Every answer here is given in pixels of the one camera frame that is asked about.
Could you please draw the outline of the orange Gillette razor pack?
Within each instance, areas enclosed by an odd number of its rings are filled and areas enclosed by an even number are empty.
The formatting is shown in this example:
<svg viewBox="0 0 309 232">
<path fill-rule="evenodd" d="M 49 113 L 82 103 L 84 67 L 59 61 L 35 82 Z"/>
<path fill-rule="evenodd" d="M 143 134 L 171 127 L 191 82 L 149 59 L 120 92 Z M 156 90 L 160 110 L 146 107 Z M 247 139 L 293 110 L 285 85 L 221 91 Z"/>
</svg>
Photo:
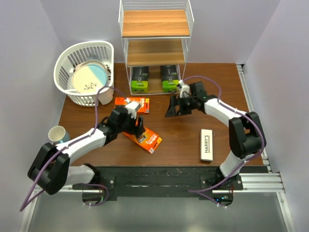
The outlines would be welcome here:
<svg viewBox="0 0 309 232">
<path fill-rule="evenodd" d="M 150 154 L 154 153 L 159 144 L 162 142 L 160 136 L 147 127 L 145 127 L 145 131 L 141 134 L 141 136 L 137 138 L 135 135 L 131 135 L 126 132 L 123 132 L 123 135 L 135 142 L 139 147 L 148 151 Z"/>
<path fill-rule="evenodd" d="M 137 111 L 137 114 L 148 114 L 150 112 L 150 99 L 144 97 L 136 97 L 136 98 L 123 98 L 116 97 L 114 101 L 114 106 L 127 105 L 128 102 L 138 102 L 140 104 L 140 108 Z"/>
</svg>

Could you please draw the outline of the green black razor box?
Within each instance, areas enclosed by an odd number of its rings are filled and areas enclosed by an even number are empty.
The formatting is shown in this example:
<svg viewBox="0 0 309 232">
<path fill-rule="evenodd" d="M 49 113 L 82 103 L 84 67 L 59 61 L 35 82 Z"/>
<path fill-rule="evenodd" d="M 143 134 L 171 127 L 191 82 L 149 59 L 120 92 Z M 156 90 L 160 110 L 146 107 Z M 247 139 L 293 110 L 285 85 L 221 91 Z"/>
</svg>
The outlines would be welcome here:
<svg viewBox="0 0 309 232">
<path fill-rule="evenodd" d="M 162 89 L 164 93 L 177 92 L 179 77 L 176 65 L 160 66 Z"/>
<path fill-rule="evenodd" d="M 149 90 L 149 67 L 132 67 L 131 90 L 133 93 L 146 93 Z"/>
</svg>

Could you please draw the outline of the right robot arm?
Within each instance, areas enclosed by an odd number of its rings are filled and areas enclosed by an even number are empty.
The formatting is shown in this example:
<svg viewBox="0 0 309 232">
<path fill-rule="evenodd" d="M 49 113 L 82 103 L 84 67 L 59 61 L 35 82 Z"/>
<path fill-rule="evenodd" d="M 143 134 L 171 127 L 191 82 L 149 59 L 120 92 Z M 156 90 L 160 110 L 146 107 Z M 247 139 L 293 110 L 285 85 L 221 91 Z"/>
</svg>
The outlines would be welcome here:
<svg viewBox="0 0 309 232">
<path fill-rule="evenodd" d="M 230 152 L 217 168 L 215 180 L 209 189 L 227 189 L 232 177 L 266 146 L 263 128 L 256 112 L 239 111 L 224 103 L 215 95 L 208 95 L 202 82 L 186 84 L 179 81 L 179 95 L 171 96 L 166 117 L 190 115 L 199 110 L 212 116 L 228 127 Z"/>
</svg>

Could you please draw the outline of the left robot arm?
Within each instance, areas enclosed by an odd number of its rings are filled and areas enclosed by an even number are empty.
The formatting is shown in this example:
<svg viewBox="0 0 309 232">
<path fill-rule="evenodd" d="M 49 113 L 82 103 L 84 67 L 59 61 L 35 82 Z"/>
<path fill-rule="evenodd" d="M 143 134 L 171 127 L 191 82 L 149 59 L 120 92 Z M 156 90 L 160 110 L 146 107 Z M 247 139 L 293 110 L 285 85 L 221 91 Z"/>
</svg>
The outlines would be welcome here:
<svg viewBox="0 0 309 232">
<path fill-rule="evenodd" d="M 145 132 L 143 117 L 127 106 L 117 106 L 87 133 L 57 145 L 45 143 L 29 168 L 28 177 L 50 195 L 67 185 L 84 184 L 88 189 L 96 189 L 102 183 L 99 170 L 90 164 L 72 163 L 123 132 L 140 137 Z"/>
</svg>

